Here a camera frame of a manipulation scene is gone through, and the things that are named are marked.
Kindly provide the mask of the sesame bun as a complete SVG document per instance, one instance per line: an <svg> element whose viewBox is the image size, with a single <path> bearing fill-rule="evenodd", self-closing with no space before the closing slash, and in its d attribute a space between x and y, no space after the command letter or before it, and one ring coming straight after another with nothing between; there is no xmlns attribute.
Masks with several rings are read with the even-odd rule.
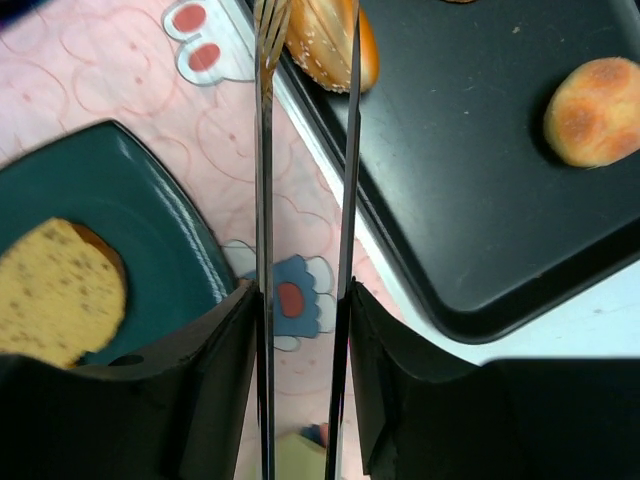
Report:
<svg viewBox="0 0 640 480"><path fill-rule="evenodd" d="M327 91L350 90L353 36L350 0L293 0L285 46L295 64Z"/></svg>

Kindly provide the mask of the metal serving tongs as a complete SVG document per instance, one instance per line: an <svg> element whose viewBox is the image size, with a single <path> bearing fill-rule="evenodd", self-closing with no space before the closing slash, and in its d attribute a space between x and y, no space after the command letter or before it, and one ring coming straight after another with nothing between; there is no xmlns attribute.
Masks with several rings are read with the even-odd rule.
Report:
<svg viewBox="0 0 640 480"><path fill-rule="evenodd" d="M276 477L274 442L274 290L273 290L273 76L280 59L288 30L290 1L256 1L254 15L255 73L255 189L256 189L256 280L262 301L262 345L259 350L258 389L259 420L262 434L262 466L264 479ZM332 387L329 408L325 477L339 479L342 470L344 397L351 319L350 295L356 223L357 185L360 144L361 38L360 3L354 1L350 93L345 149L338 301L334 336Z"/></svg>

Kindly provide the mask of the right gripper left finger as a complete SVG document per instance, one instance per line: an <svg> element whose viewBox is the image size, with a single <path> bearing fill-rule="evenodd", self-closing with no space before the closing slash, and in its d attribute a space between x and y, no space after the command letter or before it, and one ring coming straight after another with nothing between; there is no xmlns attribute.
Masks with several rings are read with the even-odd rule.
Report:
<svg viewBox="0 0 640 480"><path fill-rule="evenodd" d="M108 365L1 358L5 479L230 479L256 355L247 281Z"/></svg>

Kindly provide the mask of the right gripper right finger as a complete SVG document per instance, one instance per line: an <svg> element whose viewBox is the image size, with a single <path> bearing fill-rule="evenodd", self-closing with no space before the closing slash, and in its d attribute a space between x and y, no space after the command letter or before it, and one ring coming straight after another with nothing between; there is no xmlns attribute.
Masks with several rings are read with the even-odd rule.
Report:
<svg viewBox="0 0 640 480"><path fill-rule="evenodd" d="M482 366L397 321L361 284L350 349L364 472L373 479L635 479L635 359Z"/></svg>

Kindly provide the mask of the toast slice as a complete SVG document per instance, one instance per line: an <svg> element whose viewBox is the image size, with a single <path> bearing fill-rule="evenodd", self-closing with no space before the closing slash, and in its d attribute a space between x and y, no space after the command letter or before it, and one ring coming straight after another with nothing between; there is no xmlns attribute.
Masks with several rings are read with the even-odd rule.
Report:
<svg viewBox="0 0 640 480"><path fill-rule="evenodd" d="M50 218L1 255L1 352L69 368L114 339L126 303L119 254L88 227Z"/></svg>

